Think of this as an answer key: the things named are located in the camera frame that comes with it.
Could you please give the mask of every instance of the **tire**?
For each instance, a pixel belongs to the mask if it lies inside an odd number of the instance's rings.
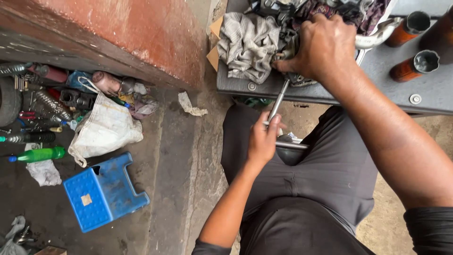
[[[0,78],[0,127],[8,126],[19,116],[22,95],[14,88],[11,76]]]

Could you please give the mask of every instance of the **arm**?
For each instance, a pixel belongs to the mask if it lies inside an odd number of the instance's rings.
[[[315,15],[301,26],[297,56],[274,67],[319,81],[338,100],[406,209],[453,206],[453,163],[357,66],[355,31],[338,15],[330,20]]]
[[[199,236],[200,241],[225,248],[233,245],[253,181],[275,153],[281,116],[275,115],[266,129],[263,121],[268,116],[269,112],[262,113],[252,126],[247,160],[206,220]]]

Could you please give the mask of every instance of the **person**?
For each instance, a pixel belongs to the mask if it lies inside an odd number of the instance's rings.
[[[373,254],[355,229],[374,206],[377,171],[406,209],[413,250],[453,254],[453,163],[358,67],[355,35],[338,15],[314,15],[301,25],[297,56],[273,64],[319,81],[341,105],[319,118],[296,166],[275,153],[280,115],[266,128],[269,112],[228,110],[221,164],[229,187],[193,255],[229,254],[238,231],[241,255]]]

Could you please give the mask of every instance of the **blue plastic stool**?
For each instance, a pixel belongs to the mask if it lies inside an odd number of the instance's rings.
[[[63,182],[83,233],[149,204],[146,192],[137,194],[130,182],[130,164],[132,156],[125,152]]]

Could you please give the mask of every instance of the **t-handle wrench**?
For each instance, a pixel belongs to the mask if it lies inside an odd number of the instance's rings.
[[[280,91],[278,97],[277,97],[277,100],[275,101],[274,103],[274,106],[272,107],[272,111],[270,112],[269,114],[269,117],[267,119],[267,121],[264,121],[263,124],[265,124],[266,126],[269,125],[270,121],[272,120],[272,118],[276,115],[279,107],[280,107],[280,104],[282,103],[283,101],[283,97],[284,97],[284,94],[286,93],[286,89],[288,88],[289,86],[289,83],[291,81],[290,80],[285,80],[284,84],[283,84],[283,88],[282,90]],[[305,145],[305,144],[297,144],[297,143],[293,143],[293,142],[282,142],[282,141],[276,141],[275,142],[275,146],[276,147],[280,147],[280,148],[289,148],[289,149],[300,149],[300,150],[306,150],[308,149],[308,145]]]

